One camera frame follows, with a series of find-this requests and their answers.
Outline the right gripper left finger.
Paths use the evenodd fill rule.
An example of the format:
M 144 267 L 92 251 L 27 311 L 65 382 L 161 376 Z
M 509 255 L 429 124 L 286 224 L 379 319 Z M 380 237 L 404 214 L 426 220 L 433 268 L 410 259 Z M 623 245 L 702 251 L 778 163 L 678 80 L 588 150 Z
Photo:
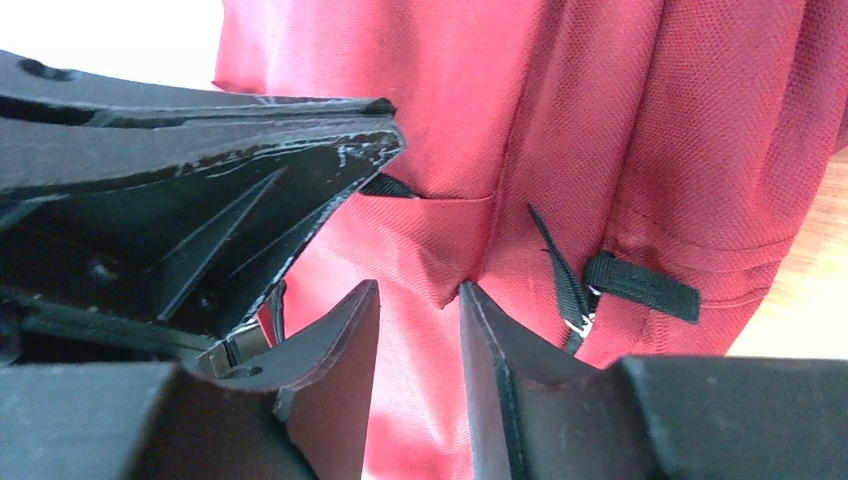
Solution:
M 363 471 L 378 286 L 221 379 L 175 362 L 1 372 L 5 479 L 357 479 Z

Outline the dark red student backpack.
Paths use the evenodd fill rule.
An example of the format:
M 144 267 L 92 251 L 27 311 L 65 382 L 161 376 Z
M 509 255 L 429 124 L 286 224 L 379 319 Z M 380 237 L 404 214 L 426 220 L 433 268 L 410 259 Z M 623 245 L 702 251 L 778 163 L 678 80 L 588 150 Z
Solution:
M 368 479 L 468 479 L 459 287 L 580 360 L 724 354 L 847 143 L 843 1 L 227 1 L 215 83 L 386 97 L 404 192 L 285 277 L 379 285 Z

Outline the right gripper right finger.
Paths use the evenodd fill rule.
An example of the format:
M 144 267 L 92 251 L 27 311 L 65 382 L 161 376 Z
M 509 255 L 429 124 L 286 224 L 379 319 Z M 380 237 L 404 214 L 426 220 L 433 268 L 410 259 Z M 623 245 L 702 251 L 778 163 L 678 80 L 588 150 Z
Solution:
M 598 369 L 460 289 L 477 479 L 843 479 L 843 360 L 625 356 Z

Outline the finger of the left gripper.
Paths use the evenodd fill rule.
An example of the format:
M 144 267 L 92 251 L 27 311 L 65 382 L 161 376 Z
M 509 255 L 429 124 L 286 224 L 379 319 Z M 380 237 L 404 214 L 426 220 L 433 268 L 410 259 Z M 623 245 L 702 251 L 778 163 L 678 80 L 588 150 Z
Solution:
M 288 121 L 210 164 L 1 197 L 1 360 L 51 337 L 194 359 L 251 321 L 329 217 L 405 146 L 388 116 Z
M 94 128 L 155 129 L 187 122 L 394 115 L 385 98 L 234 94 L 163 86 L 50 67 L 1 52 L 1 117 Z

